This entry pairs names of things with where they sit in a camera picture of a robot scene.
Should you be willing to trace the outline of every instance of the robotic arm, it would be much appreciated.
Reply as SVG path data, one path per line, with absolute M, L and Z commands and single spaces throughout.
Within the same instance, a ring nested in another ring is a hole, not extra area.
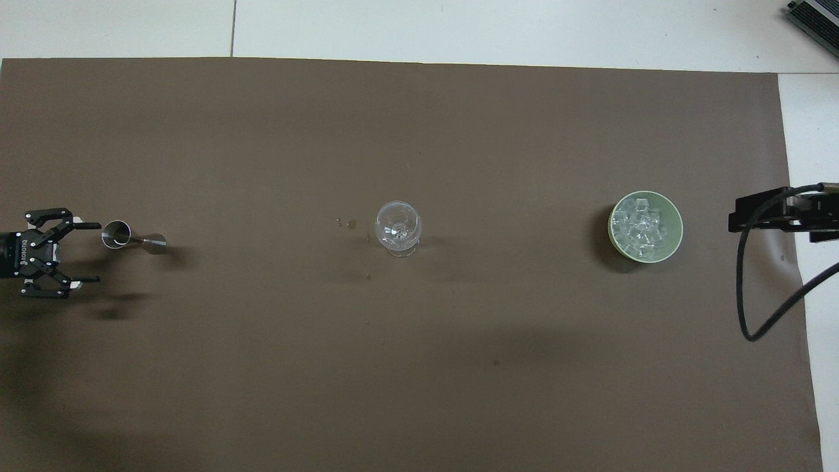
M 824 269 L 781 303 L 757 331 L 751 332 L 743 310 L 743 255 L 746 239 L 753 228 L 808 232 L 812 243 L 839 239 L 839 183 L 822 182 L 795 188 L 784 186 L 736 200 L 734 213 L 728 215 L 728 231 L 740 233 L 735 280 L 737 317 L 740 332 L 752 342 L 761 339 L 807 293 L 839 273 L 839 262 Z
M 84 223 L 67 208 L 47 208 L 26 212 L 28 229 L 19 233 L 0 233 L 0 278 L 23 278 L 23 296 L 67 298 L 83 282 L 98 282 L 99 277 L 71 277 L 58 271 L 61 241 L 74 229 L 100 229 L 99 223 Z M 48 221 L 61 220 L 52 229 L 39 228 Z M 52 279 L 54 289 L 42 289 L 39 281 Z

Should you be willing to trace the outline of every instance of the black cable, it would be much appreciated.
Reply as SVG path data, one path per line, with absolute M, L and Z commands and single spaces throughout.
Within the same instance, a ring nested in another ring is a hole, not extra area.
M 752 215 L 746 221 L 746 224 L 743 226 L 743 232 L 740 234 L 740 244 L 737 245 L 737 315 L 740 318 L 740 331 L 743 332 L 743 336 L 751 341 L 757 341 L 761 339 L 766 332 L 769 331 L 775 323 L 780 320 L 780 318 L 787 313 L 787 311 L 798 302 L 798 300 L 804 298 L 804 295 L 807 295 L 811 290 L 816 288 L 821 282 L 826 281 L 831 275 L 836 274 L 839 272 L 839 262 L 831 265 L 824 271 L 822 271 L 819 275 L 815 276 L 809 282 L 805 283 L 800 289 L 795 291 L 789 298 L 786 299 L 783 303 L 781 303 L 780 307 L 772 313 L 772 316 L 766 320 L 766 323 L 761 326 L 758 331 L 755 333 L 750 333 L 748 331 L 748 326 L 746 325 L 746 315 L 743 312 L 743 254 L 746 251 L 746 238 L 748 238 L 748 232 L 752 230 L 752 227 L 755 223 L 758 222 L 760 217 L 766 213 L 774 204 L 784 200 L 787 197 L 792 197 L 793 195 L 797 195 L 799 193 L 804 193 L 808 191 L 823 191 L 825 189 L 824 184 L 814 184 L 808 186 L 799 186 L 796 188 L 789 189 L 788 191 L 784 191 L 778 195 L 775 195 L 772 198 L 769 198 L 766 202 L 761 204 Z

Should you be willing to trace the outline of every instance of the bowl of ice cubes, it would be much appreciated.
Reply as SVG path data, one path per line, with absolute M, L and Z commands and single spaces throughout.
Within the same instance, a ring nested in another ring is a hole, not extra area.
M 609 214 L 609 240 L 631 260 L 653 264 L 669 258 L 682 240 L 681 214 L 669 198 L 654 191 L 634 191 Z

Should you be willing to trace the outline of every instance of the glass base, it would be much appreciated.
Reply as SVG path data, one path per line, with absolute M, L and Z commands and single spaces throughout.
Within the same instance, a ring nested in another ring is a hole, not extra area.
M 414 244 L 413 246 L 411 246 L 411 247 L 409 247 L 405 250 L 394 251 L 393 249 L 388 249 L 388 248 L 385 248 L 385 249 L 388 249 L 388 252 L 392 255 L 395 255 L 396 257 L 408 257 L 408 256 L 412 255 L 413 253 L 417 252 L 417 249 L 419 247 L 420 247 L 420 242 L 417 241 L 417 244 Z

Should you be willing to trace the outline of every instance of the white table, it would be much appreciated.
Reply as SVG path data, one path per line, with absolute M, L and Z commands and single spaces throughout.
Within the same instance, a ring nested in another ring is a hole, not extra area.
M 839 181 L 839 59 L 788 24 L 784 4 L 0 0 L 0 60 L 234 55 L 778 72 L 792 185 Z M 839 260 L 837 242 L 803 236 L 796 246 L 805 280 Z M 806 304 L 822 456 L 836 472 L 839 278 Z

